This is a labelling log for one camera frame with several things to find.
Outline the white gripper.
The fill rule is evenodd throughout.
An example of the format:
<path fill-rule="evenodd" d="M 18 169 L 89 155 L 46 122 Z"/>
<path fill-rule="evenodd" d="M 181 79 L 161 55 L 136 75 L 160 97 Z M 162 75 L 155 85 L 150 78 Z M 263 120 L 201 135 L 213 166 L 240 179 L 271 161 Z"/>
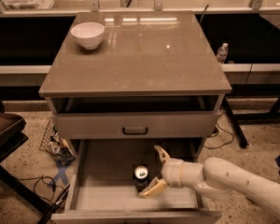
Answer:
<path fill-rule="evenodd" d="M 149 198 L 161 194 L 168 186 L 170 188 L 182 188 L 181 170 L 184 162 L 180 159 L 171 159 L 169 154 L 158 145 L 154 148 L 163 163 L 161 168 L 162 179 L 153 178 L 149 185 L 138 194 L 140 198 Z"/>

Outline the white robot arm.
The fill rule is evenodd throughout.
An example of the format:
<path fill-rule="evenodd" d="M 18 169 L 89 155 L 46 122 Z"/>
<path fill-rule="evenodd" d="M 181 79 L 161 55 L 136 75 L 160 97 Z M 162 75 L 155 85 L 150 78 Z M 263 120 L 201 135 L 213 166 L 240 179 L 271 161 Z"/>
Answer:
<path fill-rule="evenodd" d="M 141 198 L 158 195 L 170 188 L 190 188 L 200 195 L 224 201 L 235 190 L 280 218 L 280 184 L 250 173 L 221 158 L 208 158 L 203 164 L 171 158 L 154 146 L 162 163 L 161 179 L 154 177 L 139 193 Z"/>

